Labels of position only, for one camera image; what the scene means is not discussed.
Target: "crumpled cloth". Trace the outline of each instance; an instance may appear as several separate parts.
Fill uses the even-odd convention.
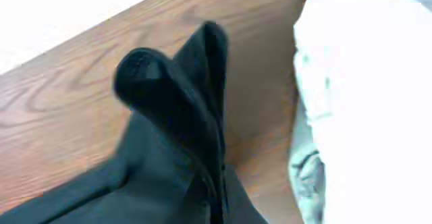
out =
[[[415,0],[307,0],[289,171],[304,222],[425,223],[432,14]]]

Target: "wooden surface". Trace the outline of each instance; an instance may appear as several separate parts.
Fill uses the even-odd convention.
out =
[[[109,157],[129,111],[111,91],[134,47],[173,55],[205,20],[230,39],[227,160],[270,223],[301,223],[286,163],[304,0],[146,0],[0,77],[0,213]]]

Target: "black garment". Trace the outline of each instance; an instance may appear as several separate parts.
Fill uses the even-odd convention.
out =
[[[133,109],[111,159],[0,223],[265,223],[225,169],[227,41],[207,23],[170,60],[134,49],[114,90]]]

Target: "brown wooden floor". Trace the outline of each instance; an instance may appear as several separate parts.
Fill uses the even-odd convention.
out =
[[[304,0],[146,0],[0,77],[0,213],[109,157],[129,110],[111,91],[134,47],[173,55],[205,20],[227,31],[227,159],[270,223],[301,223],[286,174],[292,25]]]

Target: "wooden table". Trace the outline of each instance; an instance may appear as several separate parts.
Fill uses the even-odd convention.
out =
[[[110,156],[129,110],[112,75],[135,47],[173,55],[205,20],[230,39],[227,160],[270,223],[301,223],[286,173],[292,25],[304,0],[145,0],[0,77],[0,213]]]

